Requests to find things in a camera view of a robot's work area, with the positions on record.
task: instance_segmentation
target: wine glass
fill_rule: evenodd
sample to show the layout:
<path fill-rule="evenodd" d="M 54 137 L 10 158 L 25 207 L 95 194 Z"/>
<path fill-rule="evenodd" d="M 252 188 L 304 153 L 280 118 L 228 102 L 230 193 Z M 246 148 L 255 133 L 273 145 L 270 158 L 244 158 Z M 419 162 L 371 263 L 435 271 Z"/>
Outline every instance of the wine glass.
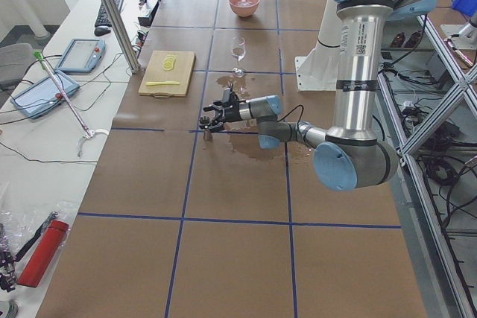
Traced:
<path fill-rule="evenodd" d="M 245 57 L 245 39 L 243 37 L 234 37 L 231 45 L 232 56 L 237 59 L 237 67 L 232 69 L 234 76 L 242 77 L 245 70 L 240 67 L 240 60 Z"/>

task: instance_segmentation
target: yellow knife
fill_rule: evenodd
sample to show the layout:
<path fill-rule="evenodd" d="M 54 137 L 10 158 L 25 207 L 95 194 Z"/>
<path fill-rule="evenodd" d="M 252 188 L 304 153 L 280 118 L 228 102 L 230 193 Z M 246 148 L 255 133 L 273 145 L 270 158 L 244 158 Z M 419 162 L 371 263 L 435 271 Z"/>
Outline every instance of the yellow knife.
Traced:
<path fill-rule="evenodd" d="M 160 86 L 160 85 L 180 85 L 180 82 L 179 81 L 146 82 L 146 86 Z"/>

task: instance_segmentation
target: white desk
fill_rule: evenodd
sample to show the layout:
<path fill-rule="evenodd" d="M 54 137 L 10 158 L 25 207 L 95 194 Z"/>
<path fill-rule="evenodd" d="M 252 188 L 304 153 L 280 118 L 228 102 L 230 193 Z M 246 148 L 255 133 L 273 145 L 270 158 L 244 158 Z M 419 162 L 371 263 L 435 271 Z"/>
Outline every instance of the white desk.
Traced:
<path fill-rule="evenodd" d="M 131 39 L 139 27 L 135 4 L 135 0 L 125 0 L 124 9 L 121 13 Z M 94 21 L 98 14 L 99 5 L 100 0 L 80 0 L 45 47 L 43 54 L 45 56 L 62 54 L 72 38 L 95 38 L 93 34 Z M 80 85 L 85 84 L 96 74 L 103 71 L 111 64 L 115 54 L 121 52 L 113 32 L 101 38 L 106 41 L 106 52 L 98 67 L 91 74 L 72 76 Z M 107 70 L 106 75 L 112 82 L 109 89 L 90 110 L 80 112 L 81 117 L 91 129 L 104 128 L 108 130 L 111 127 L 113 116 L 116 114 L 130 77 L 123 56 Z M 41 69 L 39 64 L 36 64 L 25 76 L 25 79 L 36 82 L 45 76 L 46 72 Z M 93 82 L 81 87 L 76 95 L 72 97 L 72 103 L 79 108 L 87 108 L 107 85 L 107 79 L 103 75 L 99 76 Z M 14 93 L 22 91 L 27 86 L 30 85 L 21 83 Z M 12 109 L 14 107 L 8 101 L 0 112 Z M 2 113 L 0 114 L 0 123 L 20 118 L 22 118 L 22 114 L 19 112 Z M 66 104 L 61 104 L 37 120 L 25 120 L 15 124 L 1 125 L 0 128 L 3 131 L 0 135 L 0 141 L 23 153 L 28 158 L 78 160 L 78 140 L 84 134 L 84 131 Z M 87 140 L 83 145 L 81 160 L 98 160 L 106 138 L 105 135 L 100 134 Z M 24 219 L 25 225 L 30 230 L 25 233 L 22 241 L 10 238 L 12 246 L 18 245 L 19 248 L 52 211 L 59 209 L 60 219 L 70 225 L 73 224 L 76 212 L 95 169 L 94 163 L 80 165 L 28 162 L 4 147 L 0 147 L 0 163 L 0 196 L 2 188 L 7 185 L 3 195 L 3 203 L 1 203 L 1 211 L 4 213 L 11 212 L 14 218 Z M 12 247 L 13 253 L 16 253 L 17 250 Z M 25 256 L 16 265 L 18 275 L 21 274 L 33 251 L 34 247 L 30 250 L 29 255 Z M 19 306 L 18 318 L 31 318 L 36 315 L 45 296 L 60 252 L 61 249 L 47 269 L 39 287 L 17 286 L 10 293 L 0 292 L 0 300 L 16 300 Z M 88 264 L 94 263 L 85 261 L 85 270 L 87 270 Z"/>

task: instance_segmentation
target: lemon slice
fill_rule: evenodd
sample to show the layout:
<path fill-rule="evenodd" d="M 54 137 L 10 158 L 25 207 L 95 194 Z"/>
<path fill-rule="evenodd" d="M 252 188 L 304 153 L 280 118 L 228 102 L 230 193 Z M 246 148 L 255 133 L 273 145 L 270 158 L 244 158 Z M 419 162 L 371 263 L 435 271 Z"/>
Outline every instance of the lemon slice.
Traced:
<path fill-rule="evenodd" d="M 162 61 L 162 69 L 164 71 L 171 71 L 174 69 L 174 64 L 176 62 L 175 55 L 169 54 Z"/>

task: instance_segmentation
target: keyboard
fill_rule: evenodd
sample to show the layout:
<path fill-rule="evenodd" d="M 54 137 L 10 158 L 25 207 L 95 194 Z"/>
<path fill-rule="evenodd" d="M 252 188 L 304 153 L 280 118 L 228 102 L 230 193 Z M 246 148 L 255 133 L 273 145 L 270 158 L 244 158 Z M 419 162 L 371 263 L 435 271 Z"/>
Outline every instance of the keyboard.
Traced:
<path fill-rule="evenodd" d="M 124 0 L 114 0 L 116 7 L 121 12 L 122 3 Z M 112 26 L 110 19 L 107 17 L 106 8 L 103 4 L 99 7 L 98 16 L 96 17 L 95 28 L 98 26 Z"/>

